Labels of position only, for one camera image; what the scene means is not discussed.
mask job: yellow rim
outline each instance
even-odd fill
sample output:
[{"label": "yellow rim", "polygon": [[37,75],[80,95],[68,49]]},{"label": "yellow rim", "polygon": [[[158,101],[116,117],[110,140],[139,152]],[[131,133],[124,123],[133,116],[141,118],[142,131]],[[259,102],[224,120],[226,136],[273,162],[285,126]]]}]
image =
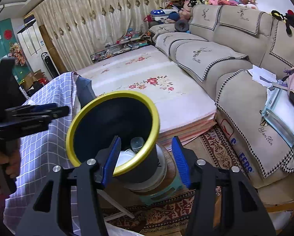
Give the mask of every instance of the yellow rim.
[{"label": "yellow rim", "polygon": [[81,162],[77,158],[75,152],[74,152],[74,135],[77,129],[78,124],[82,120],[82,118],[95,106],[98,104],[101,104],[104,101],[107,101],[112,98],[135,98],[142,102],[145,106],[147,106],[148,110],[150,111],[151,117],[152,117],[152,126],[151,131],[149,134],[148,139],[146,140],[146,143],[144,144],[143,148],[128,162],[122,164],[121,166],[118,166],[114,169],[113,176],[119,176],[122,175],[136,166],[138,166],[151,152],[153,149],[153,146],[156,144],[158,134],[159,134],[159,115],[156,106],[151,101],[149,97],[146,95],[139,93],[137,91],[131,91],[131,90],[120,90],[120,91],[114,91],[111,93],[107,93],[99,98],[96,98],[95,100],[88,103],[81,111],[76,115],[76,117],[73,119],[68,132],[66,136],[66,153],[70,160],[70,162],[75,166],[78,167]]}]

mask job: red patterned carpet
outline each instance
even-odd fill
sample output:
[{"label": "red patterned carpet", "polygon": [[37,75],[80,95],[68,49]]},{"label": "red patterned carpet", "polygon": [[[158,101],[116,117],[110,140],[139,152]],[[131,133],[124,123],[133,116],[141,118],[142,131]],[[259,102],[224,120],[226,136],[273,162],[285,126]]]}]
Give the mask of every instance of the red patterned carpet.
[{"label": "red patterned carpet", "polygon": [[[197,156],[203,153],[209,154],[210,162],[215,166],[228,169],[236,165],[243,171],[239,159],[218,126],[214,126],[185,147],[192,149]],[[219,188],[216,189],[216,195],[219,195],[219,190]],[[187,191],[151,206],[127,207],[135,215],[134,219],[123,216],[109,223],[144,235],[180,235],[180,231],[187,226],[194,193],[194,191]],[[103,209],[106,216],[117,212],[119,211],[114,208]]]}]

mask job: human hand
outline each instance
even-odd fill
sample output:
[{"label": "human hand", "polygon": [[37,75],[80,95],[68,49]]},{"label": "human hand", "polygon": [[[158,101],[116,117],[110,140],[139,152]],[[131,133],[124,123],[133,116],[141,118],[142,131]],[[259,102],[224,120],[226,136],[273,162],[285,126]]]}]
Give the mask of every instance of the human hand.
[{"label": "human hand", "polygon": [[19,173],[20,173],[21,157],[20,157],[19,150],[20,150],[20,139],[18,139],[16,150],[14,150],[9,157],[0,152],[0,164],[9,163],[5,172],[7,175],[10,175],[11,178],[15,178],[19,176]]}]

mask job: beige curtain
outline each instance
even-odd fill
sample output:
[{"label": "beige curtain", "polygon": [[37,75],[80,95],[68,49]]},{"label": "beige curtain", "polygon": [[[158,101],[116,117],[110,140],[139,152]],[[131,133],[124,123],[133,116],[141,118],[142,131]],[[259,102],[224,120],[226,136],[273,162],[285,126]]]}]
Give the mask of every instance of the beige curtain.
[{"label": "beige curtain", "polygon": [[34,10],[67,70],[92,64],[90,55],[116,42],[127,29],[146,31],[143,19],[165,0],[44,0]]}]

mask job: teal wall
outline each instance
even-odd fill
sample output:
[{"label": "teal wall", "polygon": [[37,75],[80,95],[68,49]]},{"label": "teal wall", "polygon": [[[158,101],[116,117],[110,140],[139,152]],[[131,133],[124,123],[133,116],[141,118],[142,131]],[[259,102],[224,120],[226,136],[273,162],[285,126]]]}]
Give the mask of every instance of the teal wall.
[{"label": "teal wall", "polygon": [[[5,39],[4,37],[5,30],[11,30],[12,37],[10,40]],[[13,27],[11,25],[10,18],[0,21],[0,36],[1,36],[1,39],[0,39],[0,59],[1,59],[2,57],[6,56],[9,53],[9,47],[10,47],[9,43],[14,44],[15,42],[17,42],[14,31],[13,31]],[[15,65],[13,68],[13,74],[17,76],[18,82],[24,79],[29,72],[30,72],[30,69],[26,64],[23,66],[18,64],[18,65]]]}]

